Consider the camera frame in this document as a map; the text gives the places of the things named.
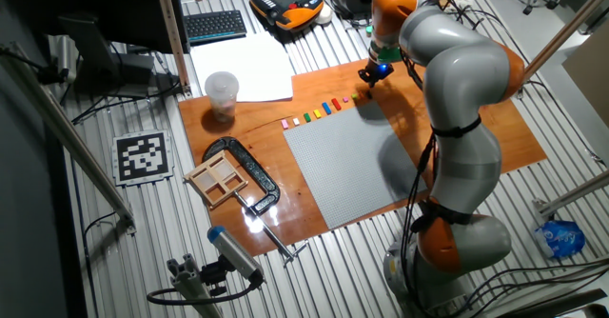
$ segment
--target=white paper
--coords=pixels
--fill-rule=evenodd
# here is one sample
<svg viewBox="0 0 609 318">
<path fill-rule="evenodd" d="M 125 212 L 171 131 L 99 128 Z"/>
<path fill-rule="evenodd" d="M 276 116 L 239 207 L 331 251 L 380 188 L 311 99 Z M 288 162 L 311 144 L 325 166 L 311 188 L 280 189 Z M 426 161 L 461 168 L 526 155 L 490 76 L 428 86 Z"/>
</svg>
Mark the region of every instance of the white paper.
<svg viewBox="0 0 609 318">
<path fill-rule="evenodd" d="M 284 47 L 263 32 L 190 50 L 201 91 L 216 71 L 229 71 L 239 81 L 238 102 L 291 98 L 293 70 Z"/>
</svg>

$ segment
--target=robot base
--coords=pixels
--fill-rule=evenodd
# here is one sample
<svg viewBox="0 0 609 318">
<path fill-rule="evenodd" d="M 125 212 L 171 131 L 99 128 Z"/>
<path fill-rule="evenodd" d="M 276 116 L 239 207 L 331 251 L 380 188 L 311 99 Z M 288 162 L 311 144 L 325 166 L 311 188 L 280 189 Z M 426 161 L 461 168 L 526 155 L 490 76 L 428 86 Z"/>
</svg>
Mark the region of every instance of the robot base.
<svg viewBox="0 0 609 318">
<path fill-rule="evenodd" d="M 416 242 L 410 244 L 406 254 L 407 260 L 414 260 L 416 248 Z M 391 245 L 387 254 L 384 256 L 383 274 L 385 282 L 395 294 L 396 300 L 400 304 L 404 314 L 412 315 L 413 317 L 423 317 L 424 314 L 417 309 L 414 300 L 409 295 L 408 289 L 406 288 L 400 252 L 401 241 L 397 241 Z M 408 262 L 408 280 L 411 284 L 414 280 L 412 266 L 413 263 Z M 419 298 L 422 307 L 428 311 L 441 308 L 449 313 L 454 312 L 460 308 L 455 305 L 454 301 L 464 298 L 468 293 L 473 291 L 469 282 L 463 276 L 439 276 L 439 273 L 436 270 L 430 272 L 427 271 L 427 269 L 424 269 L 424 266 L 420 267 L 419 265 L 417 265 L 417 276 Z"/>
</svg>

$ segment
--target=orange handheld controller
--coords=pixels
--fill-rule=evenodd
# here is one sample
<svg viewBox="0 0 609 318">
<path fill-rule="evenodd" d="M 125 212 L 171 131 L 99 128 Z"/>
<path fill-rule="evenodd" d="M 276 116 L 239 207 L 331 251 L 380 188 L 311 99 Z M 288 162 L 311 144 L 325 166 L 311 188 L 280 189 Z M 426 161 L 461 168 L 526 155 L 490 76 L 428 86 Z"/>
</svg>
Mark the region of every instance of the orange handheld controller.
<svg viewBox="0 0 609 318">
<path fill-rule="evenodd" d="M 249 0 L 249 4 L 270 25 L 277 25 L 283 30 L 299 30 L 319 15 L 324 0 Z"/>
</svg>

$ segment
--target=wooden board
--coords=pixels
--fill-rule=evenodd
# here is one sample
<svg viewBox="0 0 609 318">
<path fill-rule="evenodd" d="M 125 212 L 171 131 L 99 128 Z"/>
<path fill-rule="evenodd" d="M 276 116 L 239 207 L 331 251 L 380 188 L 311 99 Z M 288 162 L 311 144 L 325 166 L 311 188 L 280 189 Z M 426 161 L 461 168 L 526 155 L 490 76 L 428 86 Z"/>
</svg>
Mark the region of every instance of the wooden board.
<svg viewBox="0 0 609 318">
<path fill-rule="evenodd" d="M 357 74 L 366 62 L 367 60 L 362 60 L 293 76 L 292 100 L 239 103 L 236 119 L 230 124 L 221 124 L 214 120 L 206 97 L 180 103 L 196 165 L 202 163 L 203 154 L 213 141 L 223 136 L 233 136 L 241 141 L 281 188 L 279 203 L 275 209 L 265 213 L 263 219 L 286 245 L 324 233 L 327 226 L 284 139 L 281 120 L 287 119 L 293 128 L 294 117 L 298 117 L 301 124 L 306 124 L 303 117 L 306 112 L 315 120 L 314 109 L 319 109 L 325 117 L 322 102 L 328 103 L 332 111 L 336 111 L 330 103 L 332 98 L 337 98 L 343 109 L 353 108 L 355 104 L 350 95 L 368 90 L 367 84 L 362 82 Z M 395 67 L 395 73 L 377 84 L 372 89 L 372 95 L 416 164 L 429 139 L 431 128 L 421 91 L 408 77 L 403 64 L 396 64 Z M 423 69 L 418 69 L 418 72 L 422 74 Z M 349 97 L 348 103 L 343 103 L 345 96 Z M 364 97 L 358 104 L 365 102 L 367 99 Z M 481 118 L 500 142 L 503 153 L 501 171 L 518 169 L 545 159 L 545 153 L 511 101 L 482 108 Z M 323 136 L 317 141 L 311 141 L 312 144 L 323 142 Z M 242 196 L 251 203 L 258 201 L 263 196 L 262 190 L 246 175 L 246 171 L 236 163 L 229 152 L 226 155 L 249 183 L 240 191 Z M 423 178 L 431 187 L 429 172 Z M 359 220 L 404 204 L 405 202 L 394 203 Z M 225 226 L 253 255 L 276 248 L 260 225 L 248 222 L 249 219 L 234 198 L 229 198 L 212 210 L 210 216 L 213 225 Z"/>
</svg>

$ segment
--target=robotic arm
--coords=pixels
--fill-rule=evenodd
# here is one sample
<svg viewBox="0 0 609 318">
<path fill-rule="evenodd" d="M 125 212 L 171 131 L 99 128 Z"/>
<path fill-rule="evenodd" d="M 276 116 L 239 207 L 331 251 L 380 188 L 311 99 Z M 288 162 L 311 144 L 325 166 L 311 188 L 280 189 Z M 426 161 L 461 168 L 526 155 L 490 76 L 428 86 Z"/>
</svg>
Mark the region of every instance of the robotic arm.
<svg viewBox="0 0 609 318">
<path fill-rule="evenodd" d="M 426 67 L 423 96 L 439 147 L 438 169 L 429 198 L 420 204 L 423 217 L 413 224 L 417 234 L 404 269 L 406 278 L 416 277 L 427 289 L 429 304 L 438 287 L 499 262 L 511 250 L 502 222 L 473 214 L 501 174 L 499 143 L 479 110 L 521 87 L 524 64 L 512 50 L 425 2 L 372 0 L 373 38 L 360 76 L 374 86 L 392 71 L 386 63 L 402 61 L 400 51 Z M 384 260 L 385 278 L 397 296 L 407 293 L 402 260 L 398 242 Z"/>
</svg>

